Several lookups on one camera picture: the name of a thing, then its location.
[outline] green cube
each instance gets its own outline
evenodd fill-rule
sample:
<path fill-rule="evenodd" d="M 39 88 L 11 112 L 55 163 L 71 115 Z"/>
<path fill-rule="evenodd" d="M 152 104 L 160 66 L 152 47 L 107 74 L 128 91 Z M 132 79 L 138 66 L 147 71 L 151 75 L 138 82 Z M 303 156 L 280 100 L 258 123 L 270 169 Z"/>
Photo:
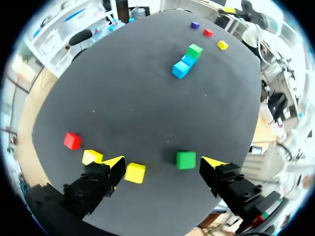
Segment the green cube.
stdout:
<path fill-rule="evenodd" d="M 179 170 L 193 169 L 196 167 L 196 152 L 179 151 L 176 156 L 176 165 Z"/>
<path fill-rule="evenodd" d="M 203 49 L 195 44 L 191 44 L 186 52 L 187 56 L 190 56 L 193 59 L 198 59 L 201 55 Z"/>

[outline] blue cube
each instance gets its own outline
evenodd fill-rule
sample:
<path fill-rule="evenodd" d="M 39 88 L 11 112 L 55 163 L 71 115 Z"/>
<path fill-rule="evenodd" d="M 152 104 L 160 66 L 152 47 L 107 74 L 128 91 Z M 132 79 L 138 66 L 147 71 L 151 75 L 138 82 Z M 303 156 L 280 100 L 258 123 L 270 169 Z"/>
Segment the blue cube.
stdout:
<path fill-rule="evenodd" d="M 189 67 L 192 67 L 196 63 L 197 60 L 188 55 L 184 55 L 181 61 L 184 62 Z"/>
<path fill-rule="evenodd" d="M 192 27 L 192 28 L 195 29 L 195 30 L 198 29 L 199 26 L 200 26 L 200 24 L 197 23 L 197 22 L 192 22 L 191 25 L 190 25 L 190 27 Z"/>
<path fill-rule="evenodd" d="M 180 61 L 173 65 L 172 74 L 178 79 L 182 79 L 189 72 L 189 69 L 190 67 L 188 65 Z"/>

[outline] block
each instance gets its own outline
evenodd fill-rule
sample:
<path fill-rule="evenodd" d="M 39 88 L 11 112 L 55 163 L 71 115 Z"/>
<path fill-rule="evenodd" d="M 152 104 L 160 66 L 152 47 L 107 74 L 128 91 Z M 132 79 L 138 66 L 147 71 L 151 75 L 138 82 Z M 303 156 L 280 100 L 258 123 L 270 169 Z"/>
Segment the block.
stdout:
<path fill-rule="evenodd" d="M 94 150 L 84 150 L 82 163 L 84 165 L 89 165 L 93 161 L 101 164 L 103 161 L 103 154 Z"/>
<path fill-rule="evenodd" d="M 223 11 L 226 12 L 226 13 L 236 14 L 236 9 L 235 8 L 231 8 L 231 7 L 224 7 Z"/>
<path fill-rule="evenodd" d="M 65 134 L 63 144 L 71 150 L 77 150 L 80 148 L 81 145 L 81 137 L 74 133 L 67 132 Z"/>
<path fill-rule="evenodd" d="M 211 30 L 209 30 L 209 29 L 205 29 L 205 30 L 203 31 L 203 35 L 204 35 L 204 36 L 207 36 L 207 37 L 211 37 L 212 34 L 213 34 L 213 32 L 212 32 Z"/>
<path fill-rule="evenodd" d="M 221 49 L 221 50 L 225 50 L 225 49 L 227 49 L 227 47 L 228 47 L 228 44 L 226 43 L 226 42 L 224 42 L 224 41 L 219 41 L 219 43 L 218 43 L 218 47 Z"/>
<path fill-rule="evenodd" d="M 187 49 L 187 52 L 186 52 L 186 55 L 187 56 L 190 56 L 191 58 L 193 59 L 198 59 L 202 53 L 203 49 L 198 47 L 197 45 L 195 44 L 191 44 L 188 49 Z"/>
<path fill-rule="evenodd" d="M 178 79 L 182 79 L 189 71 L 190 67 L 184 62 L 179 61 L 173 65 L 172 74 L 175 75 Z"/>
<path fill-rule="evenodd" d="M 196 63 L 197 60 L 190 56 L 184 55 L 181 61 L 191 68 Z"/>
<path fill-rule="evenodd" d="M 179 151 L 176 155 L 176 165 L 179 170 L 193 169 L 196 167 L 196 152 Z"/>
<path fill-rule="evenodd" d="M 211 158 L 205 157 L 205 156 L 202 156 L 201 158 L 205 159 L 214 169 L 215 169 L 217 166 L 226 165 L 226 164 L 227 164 L 227 163 L 225 163 L 225 162 L 217 161 L 217 160 L 215 160 L 215 159 L 211 159 Z"/>
<path fill-rule="evenodd" d="M 125 157 L 124 156 L 115 157 L 113 159 L 103 161 L 102 164 L 104 163 L 105 165 L 108 165 L 110 168 L 112 168 L 122 158 L 125 158 Z"/>
<path fill-rule="evenodd" d="M 142 183 L 145 171 L 145 166 L 131 162 L 127 165 L 125 180 L 134 183 Z"/>
<path fill-rule="evenodd" d="M 193 29 L 198 29 L 199 27 L 200 27 L 200 24 L 199 23 L 197 23 L 197 22 L 192 22 L 191 23 L 191 25 L 190 25 L 190 27 L 192 27 Z"/>

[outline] stacked cubes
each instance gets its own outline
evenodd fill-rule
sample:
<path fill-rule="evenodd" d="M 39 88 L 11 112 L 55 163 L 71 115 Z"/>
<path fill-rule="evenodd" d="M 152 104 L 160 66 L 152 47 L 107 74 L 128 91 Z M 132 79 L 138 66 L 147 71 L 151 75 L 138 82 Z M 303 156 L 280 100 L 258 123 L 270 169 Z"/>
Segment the stacked cubes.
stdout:
<path fill-rule="evenodd" d="M 173 66 L 172 74 L 175 75 L 178 79 L 182 79 L 185 75 L 187 75 L 192 66 L 197 62 L 202 51 L 202 48 L 198 47 L 195 44 L 191 44 L 182 59 Z"/>

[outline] desk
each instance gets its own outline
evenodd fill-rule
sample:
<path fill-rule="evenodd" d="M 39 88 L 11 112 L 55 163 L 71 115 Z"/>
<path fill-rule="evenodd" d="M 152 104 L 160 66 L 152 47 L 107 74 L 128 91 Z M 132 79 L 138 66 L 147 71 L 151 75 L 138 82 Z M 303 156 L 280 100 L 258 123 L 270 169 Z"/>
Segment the desk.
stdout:
<path fill-rule="evenodd" d="M 192 43 L 203 53 L 179 80 L 172 66 Z M 233 35 L 189 12 L 165 11 L 121 27 L 78 57 L 47 96 L 33 143 L 59 191 L 83 172 L 83 149 L 146 165 L 142 184 L 122 180 L 84 221 L 121 236 L 183 236 L 219 202 L 199 174 L 201 156 L 243 164 L 260 87 L 258 61 Z M 67 131 L 82 136 L 82 149 L 63 145 Z M 197 152 L 195 169 L 174 166 L 178 150 Z"/>

